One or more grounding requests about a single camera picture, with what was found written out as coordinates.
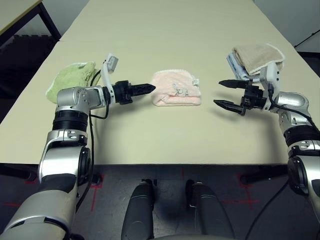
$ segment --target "silver robot arm segment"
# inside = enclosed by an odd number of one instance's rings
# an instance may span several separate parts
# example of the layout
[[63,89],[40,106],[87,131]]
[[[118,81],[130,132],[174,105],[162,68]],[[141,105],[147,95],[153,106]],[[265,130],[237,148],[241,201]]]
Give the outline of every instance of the silver robot arm segment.
[[[113,71],[117,60],[109,60],[103,65],[110,64]],[[126,80],[104,87],[61,90],[38,168],[39,190],[22,203],[0,239],[69,240],[78,187],[88,182],[92,169],[91,151],[86,147],[90,111],[112,103],[132,103],[131,97],[151,93],[155,88],[151,84],[131,85]]]
[[279,115],[279,125],[288,146],[288,180],[291,189],[306,196],[320,222],[320,133],[308,112],[308,99],[295,92],[280,91],[279,71],[270,63],[260,71],[264,90],[253,81],[223,80],[227,88],[244,89],[240,105],[226,100],[214,102],[242,116],[246,110],[261,109]]

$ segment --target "red tape marking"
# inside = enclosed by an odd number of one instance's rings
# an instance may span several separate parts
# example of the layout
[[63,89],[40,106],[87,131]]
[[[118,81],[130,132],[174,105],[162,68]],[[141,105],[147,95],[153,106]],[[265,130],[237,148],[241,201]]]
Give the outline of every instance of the red tape marking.
[[10,207],[20,207],[21,204],[19,203],[12,203],[12,202],[5,202],[3,205],[10,206]]
[[241,175],[242,174],[240,174],[240,173],[238,173],[236,175],[237,178],[238,178],[239,186],[240,186],[240,188],[244,188],[244,191],[245,191],[245,194],[246,194],[246,197],[247,197],[247,200],[248,200],[249,207],[250,207],[250,209],[252,209],[253,208],[252,199],[251,199],[251,194],[249,192],[249,188],[251,188],[252,185],[251,184],[248,184],[248,185],[242,184],[242,182],[240,181]]
[[97,191],[98,191],[98,188],[95,187],[95,188],[94,188],[94,192],[93,192],[92,203],[91,203],[91,212],[93,212],[93,211],[94,211],[94,208],[95,208]]
[[35,180],[33,181],[24,181],[24,184],[36,184],[38,181],[38,178],[36,178]]
[[91,212],[93,212],[95,209],[97,191],[98,191],[98,189],[102,189],[102,187],[103,187],[105,175],[102,174],[101,177],[102,177],[102,181],[99,185],[91,185],[90,186],[91,189],[94,189],[93,198],[92,198],[92,202],[91,202]]

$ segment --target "beige tabletop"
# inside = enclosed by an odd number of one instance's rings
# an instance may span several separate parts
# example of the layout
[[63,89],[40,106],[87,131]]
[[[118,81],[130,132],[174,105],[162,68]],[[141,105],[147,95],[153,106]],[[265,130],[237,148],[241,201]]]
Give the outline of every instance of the beige tabletop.
[[42,0],[0,0],[0,35]]
[[[108,11],[104,1],[89,2],[3,120],[0,162],[39,163],[54,119],[55,105],[45,97],[52,80],[71,63],[95,61],[99,68],[110,52],[119,58],[113,83],[148,83],[154,72],[184,69],[200,79],[202,104],[157,107],[146,95],[112,106],[106,120],[93,122],[97,164],[286,163],[276,114],[256,109],[242,117],[213,103],[240,103],[243,89],[218,85],[234,78],[226,56],[235,45],[270,43],[281,49],[281,90],[307,96],[319,125],[320,79],[250,1],[108,2]],[[84,14],[88,9],[91,17]]]

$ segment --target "folded towel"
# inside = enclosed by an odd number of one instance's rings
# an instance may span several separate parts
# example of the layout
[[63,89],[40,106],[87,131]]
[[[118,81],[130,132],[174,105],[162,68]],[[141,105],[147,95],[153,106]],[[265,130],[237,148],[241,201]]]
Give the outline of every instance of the folded towel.
[[232,49],[237,62],[244,66],[249,75],[257,75],[269,63],[275,63],[279,70],[284,67],[284,54],[271,44],[236,46]]
[[[77,62],[66,66],[58,73],[46,91],[46,98],[56,104],[57,94],[60,90],[73,87],[89,87],[92,77],[98,71],[95,66],[94,61]],[[94,79],[93,86],[97,85],[99,78],[100,76],[97,76]]]
[[201,104],[199,79],[188,71],[170,69],[156,72],[151,80],[156,88],[151,93],[156,106],[193,106]]
[[252,79],[254,82],[260,82],[260,75],[256,74],[256,75],[249,75],[248,72],[246,71],[244,66],[241,66],[238,62],[237,59],[234,55],[234,53],[230,53],[226,60],[228,61],[234,75],[235,78],[237,80],[244,80],[244,81],[248,81],[250,79]]

